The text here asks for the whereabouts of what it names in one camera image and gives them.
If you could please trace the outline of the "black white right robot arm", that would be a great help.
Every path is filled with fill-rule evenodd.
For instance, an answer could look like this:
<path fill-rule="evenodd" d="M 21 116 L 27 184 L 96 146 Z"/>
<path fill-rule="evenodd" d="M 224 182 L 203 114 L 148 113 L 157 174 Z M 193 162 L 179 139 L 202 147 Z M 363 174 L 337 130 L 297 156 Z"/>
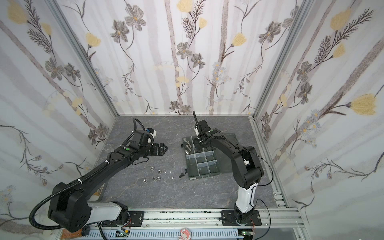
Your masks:
<path fill-rule="evenodd" d="M 218 129 L 211 129 L 205 120 L 195 120 L 196 137 L 193 143 L 196 149 L 213 147 L 231 160 L 232 173 L 239 186 L 238 198 L 234 205 L 234 213 L 231 217 L 222 217 L 231 225 L 245 226 L 256 219 L 256 207 L 254 204 L 256 188 L 261 187 L 260 182 L 265 175 L 261 161 L 269 167 L 271 165 L 263 159 L 252 146 L 242 146 L 231 142 Z"/>

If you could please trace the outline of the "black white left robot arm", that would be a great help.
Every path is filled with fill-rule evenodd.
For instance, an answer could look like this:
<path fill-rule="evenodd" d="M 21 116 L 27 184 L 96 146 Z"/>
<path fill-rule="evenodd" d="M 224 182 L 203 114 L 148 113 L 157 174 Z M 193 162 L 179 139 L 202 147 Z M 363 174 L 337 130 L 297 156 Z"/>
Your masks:
<path fill-rule="evenodd" d="M 140 158 L 165 155 L 168 147 L 154 141 L 157 132 L 152 128 L 137 129 L 142 123 L 138 119 L 133 122 L 135 127 L 130 136 L 101 164 L 68 184 L 57 184 L 52 194 L 32 209 L 29 215 L 32 227 L 40 230 L 66 229 L 75 233 L 89 224 L 111 222 L 124 226 L 131 221 L 128 207 L 117 201 L 91 206 L 88 200 L 104 183 Z M 48 218 L 56 223 L 54 226 L 42 225 L 35 219 L 37 211 L 46 203 L 50 204 Z"/>

